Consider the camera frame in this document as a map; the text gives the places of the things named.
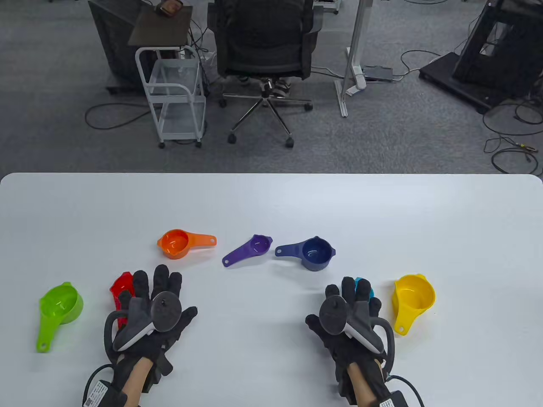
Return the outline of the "person's right hand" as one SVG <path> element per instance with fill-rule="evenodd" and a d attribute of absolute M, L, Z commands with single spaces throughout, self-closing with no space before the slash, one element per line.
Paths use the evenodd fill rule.
<path fill-rule="evenodd" d="M 358 301 L 368 301 L 369 316 L 378 317 L 381 310 L 381 301 L 377 297 L 370 298 L 371 284 L 366 279 L 361 279 L 358 284 L 355 279 L 346 276 L 342 279 L 341 289 L 337 285 L 330 284 L 325 289 L 325 296 L 341 295 L 349 306 L 354 306 Z M 330 335 L 322 328 L 319 318 L 315 314 L 309 314 L 305 318 L 305 324 L 321 339 L 324 347 L 329 351 L 336 363 L 337 378 L 340 379 L 347 372 L 347 368 L 354 364 L 368 384 L 376 382 L 384 384 L 381 365 L 384 356 L 376 355 L 366 349 L 356 339 L 348 338 L 345 334 Z"/>

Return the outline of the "person's left hand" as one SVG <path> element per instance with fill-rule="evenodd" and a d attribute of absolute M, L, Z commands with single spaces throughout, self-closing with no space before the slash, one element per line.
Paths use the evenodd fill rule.
<path fill-rule="evenodd" d="M 147 392 L 148 387 L 172 372 L 165 353 L 180 339 L 198 309 L 182 307 L 182 275 L 171 273 L 165 264 L 155 268 L 152 285 L 147 273 L 138 270 L 132 277 L 132 286 L 133 292 L 119 293 L 120 309 L 106 318 L 104 347 L 114 369 L 111 384 L 118 389 L 128 381 L 138 362 L 151 362 L 151 370 L 143 376 Z"/>

